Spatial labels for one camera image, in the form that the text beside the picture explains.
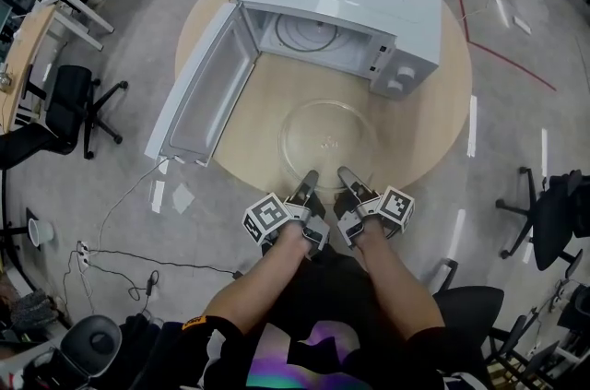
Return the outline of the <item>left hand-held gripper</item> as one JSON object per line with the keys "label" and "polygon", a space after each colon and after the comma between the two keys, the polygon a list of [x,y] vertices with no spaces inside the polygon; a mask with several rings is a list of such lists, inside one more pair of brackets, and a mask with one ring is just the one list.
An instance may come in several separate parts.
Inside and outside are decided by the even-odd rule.
{"label": "left hand-held gripper", "polygon": [[282,227],[298,223],[303,237],[312,245],[311,255],[325,248],[330,227],[324,221],[325,209],[314,193],[318,179],[318,171],[310,170],[285,201],[270,193],[245,210],[242,225],[257,245],[273,243]]}

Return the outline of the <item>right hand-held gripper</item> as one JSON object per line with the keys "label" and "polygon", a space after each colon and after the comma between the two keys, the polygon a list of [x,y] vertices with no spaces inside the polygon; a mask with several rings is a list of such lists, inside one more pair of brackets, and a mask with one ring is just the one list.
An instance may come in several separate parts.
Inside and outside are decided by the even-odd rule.
{"label": "right hand-held gripper", "polygon": [[337,228],[347,247],[356,246],[370,219],[381,222],[385,238],[403,233],[414,214],[414,198],[388,186],[383,194],[372,190],[350,168],[341,166],[337,175],[348,189],[336,198]]}

